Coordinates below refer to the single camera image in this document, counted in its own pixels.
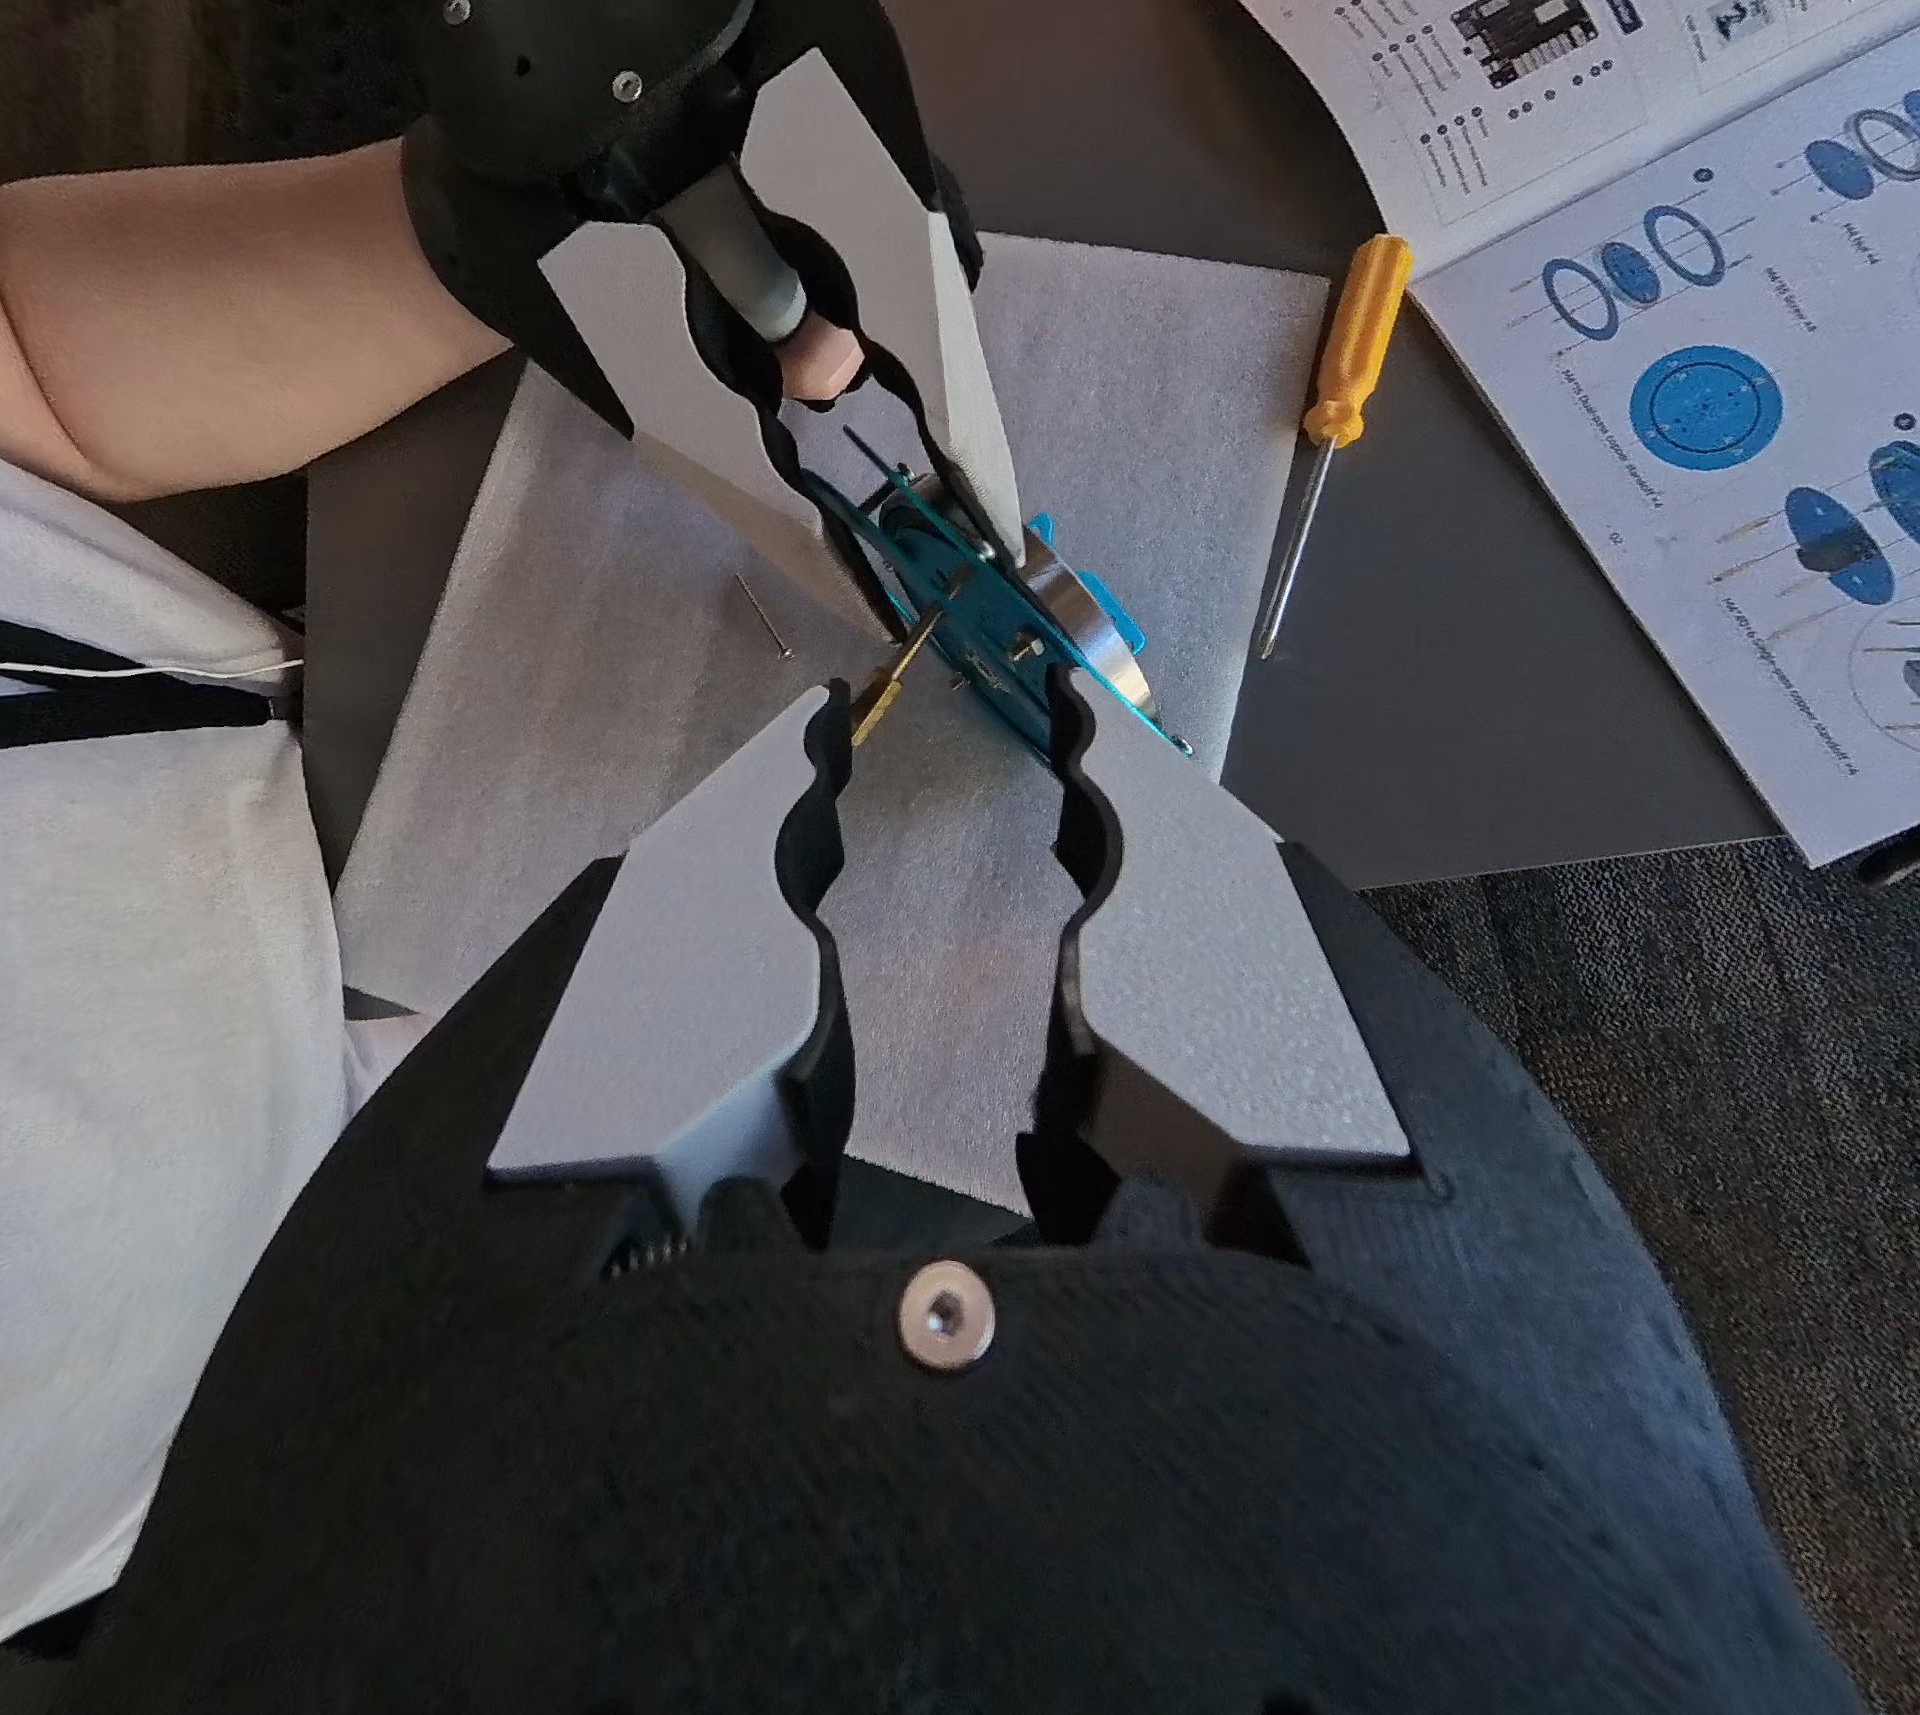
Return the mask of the blue disc with bearing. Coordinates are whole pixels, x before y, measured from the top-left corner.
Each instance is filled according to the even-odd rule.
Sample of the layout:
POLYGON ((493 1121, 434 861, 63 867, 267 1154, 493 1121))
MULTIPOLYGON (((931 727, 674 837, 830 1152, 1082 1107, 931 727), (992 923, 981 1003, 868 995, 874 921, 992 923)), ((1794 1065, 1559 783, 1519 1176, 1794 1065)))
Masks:
POLYGON ((1146 635, 1117 593, 1093 569, 1077 569, 1050 531, 1026 525, 1020 585, 1039 617, 1065 643, 1065 653, 1098 675, 1153 725, 1161 711, 1141 653, 1146 635))

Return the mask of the person's left forearm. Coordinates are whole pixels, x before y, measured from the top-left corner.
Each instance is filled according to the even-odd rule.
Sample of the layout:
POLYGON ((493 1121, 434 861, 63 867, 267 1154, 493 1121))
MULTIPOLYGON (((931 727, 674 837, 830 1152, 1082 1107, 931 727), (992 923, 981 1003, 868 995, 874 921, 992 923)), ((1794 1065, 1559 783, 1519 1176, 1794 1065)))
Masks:
POLYGON ((401 149, 5 185, 5 459, 94 501, 274 479, 507 353, 401 149))

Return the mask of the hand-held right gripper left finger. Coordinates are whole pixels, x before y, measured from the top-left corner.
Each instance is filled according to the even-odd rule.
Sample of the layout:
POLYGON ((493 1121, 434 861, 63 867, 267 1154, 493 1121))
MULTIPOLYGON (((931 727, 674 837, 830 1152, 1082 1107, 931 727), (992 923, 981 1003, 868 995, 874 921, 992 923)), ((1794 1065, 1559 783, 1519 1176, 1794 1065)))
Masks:
POLYGON ((850 705, 846 683, 807 689, 633 841, 490 1178, 636 1176, 681 1228, 752 1178, 828 1240, 856 1083, 820 905, 846 863, 850 705))

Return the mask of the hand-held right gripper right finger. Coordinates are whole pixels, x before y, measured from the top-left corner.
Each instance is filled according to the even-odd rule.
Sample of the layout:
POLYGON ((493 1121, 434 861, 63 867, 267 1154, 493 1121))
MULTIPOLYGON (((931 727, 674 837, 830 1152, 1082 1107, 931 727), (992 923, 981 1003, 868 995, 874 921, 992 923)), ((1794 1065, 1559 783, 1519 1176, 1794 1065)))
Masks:
POLYGON ((1274 1168, 1415 1170, 1284 839, 1101 677, 1047 693, 1053 853, 1080 897, 1028 1127, 1039 1234, 1089 1240, 1134 1178, 1214 1230, 1274 1168))

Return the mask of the person's left hand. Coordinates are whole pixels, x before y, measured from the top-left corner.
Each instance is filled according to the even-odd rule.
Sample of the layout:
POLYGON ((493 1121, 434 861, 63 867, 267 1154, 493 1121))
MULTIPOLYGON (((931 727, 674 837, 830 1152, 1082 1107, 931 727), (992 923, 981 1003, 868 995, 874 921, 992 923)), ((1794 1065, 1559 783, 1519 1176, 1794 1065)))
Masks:
POLYGON ((860 337, 807 307, 792 331, 771 343, 780 371, 780 393, 789 401, 828 407, 862 383, 868 355, 860 337))

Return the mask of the white foam sheet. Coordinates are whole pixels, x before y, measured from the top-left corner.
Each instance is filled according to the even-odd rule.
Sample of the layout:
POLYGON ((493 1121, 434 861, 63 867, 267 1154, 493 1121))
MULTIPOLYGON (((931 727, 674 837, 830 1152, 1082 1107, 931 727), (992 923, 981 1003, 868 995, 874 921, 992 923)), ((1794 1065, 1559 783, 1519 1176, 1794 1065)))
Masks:
MULTIPOLYGON (((1212 775, 1327 297, 1299 273, 986 239, 976 305, 1020 499, 1144 629, 1165 725, 1212 775)), ((458 541, 334 897, 349 987, 421 1013, 804 689, 885 651, 543 375, 517 383, 458 541)), ((951 681, 916 659, 838 799, 822 917, 856 1049, 848 1150, 1020 1210, 1077 899, 1050 767, 951 681)))

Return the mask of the printed instruction booklet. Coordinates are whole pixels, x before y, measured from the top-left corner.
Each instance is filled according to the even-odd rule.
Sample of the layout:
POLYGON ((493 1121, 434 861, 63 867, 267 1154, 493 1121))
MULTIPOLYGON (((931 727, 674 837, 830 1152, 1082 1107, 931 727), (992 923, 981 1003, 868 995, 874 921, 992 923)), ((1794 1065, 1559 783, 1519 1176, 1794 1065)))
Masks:
POLYGON ((1811 865, 1917 869, 1918 0, 1236 0, 1811 865))

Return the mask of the orange handled screwdriver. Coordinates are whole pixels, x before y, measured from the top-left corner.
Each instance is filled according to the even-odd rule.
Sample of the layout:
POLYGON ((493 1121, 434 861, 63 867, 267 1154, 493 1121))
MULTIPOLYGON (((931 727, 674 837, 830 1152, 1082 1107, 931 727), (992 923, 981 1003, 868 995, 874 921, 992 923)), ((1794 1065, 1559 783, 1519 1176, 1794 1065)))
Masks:
POLYGON ((1312 403, 1300 423, 1311 447, 1311 467, 1274 583, 1260 609, 1254 653, 1262 663, 1280 641, 1332 463, 1367 431, 1367 413, 1380 387, 1413 269, 1410 243, 1394 235, 1376 235, 1352 255, 1320 347, 1312 403))

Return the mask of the blue round metal base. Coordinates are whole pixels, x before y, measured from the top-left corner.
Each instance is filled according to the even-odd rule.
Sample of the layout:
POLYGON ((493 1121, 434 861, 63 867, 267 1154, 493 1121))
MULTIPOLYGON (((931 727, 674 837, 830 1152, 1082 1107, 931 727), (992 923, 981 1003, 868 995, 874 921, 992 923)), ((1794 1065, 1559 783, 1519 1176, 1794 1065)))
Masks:
POLYGON ((1062 651, 1065 643, 1033 609, 1019 579, 1024 557, 1012 565, 988 543, 940 475, 910 477, 888 463, 877 471, 881 485, 862 501, 828 479, 809 481, 827 511, 878 559, 881 589, 900 623, 912 627, 940 607, 934 653, 1003 727, 1047 757, 1050 673, 1095 673, 1062 651))

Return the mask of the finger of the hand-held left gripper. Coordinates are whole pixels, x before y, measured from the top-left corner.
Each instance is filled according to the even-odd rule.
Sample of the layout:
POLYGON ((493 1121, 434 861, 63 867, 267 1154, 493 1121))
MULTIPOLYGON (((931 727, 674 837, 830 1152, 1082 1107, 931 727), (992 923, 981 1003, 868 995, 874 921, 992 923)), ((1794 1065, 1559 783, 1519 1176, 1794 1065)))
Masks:
POLYGON ((794 589, 874 643, 894 611, 801 485, 776 377, 725 379, 694 331, 692 275, 654 223, 588 221, 541 259, 636 449, 794 589))
POLYGON ((909 181, 822 47, 756 93, 741 169, 772 215, 830 251, 870 367, 910 405, 927 459, 983 539, 1020 553, 1015 455, 953 225, 909 181))

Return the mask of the brass standoff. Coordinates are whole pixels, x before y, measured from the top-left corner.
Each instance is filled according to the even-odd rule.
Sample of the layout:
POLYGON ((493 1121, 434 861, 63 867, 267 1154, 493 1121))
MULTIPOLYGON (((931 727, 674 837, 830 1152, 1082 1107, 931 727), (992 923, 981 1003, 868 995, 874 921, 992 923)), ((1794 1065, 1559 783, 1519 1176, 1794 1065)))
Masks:
POLYGON ((850 743, 860 749, 881 719, 900 697, 904 673, 915 663, 924 645, 934 637, 944 611, 928 609, 909 631, 909 635, 891 649, 891 655, 872 671, 852 693, 848 707, 850 743))

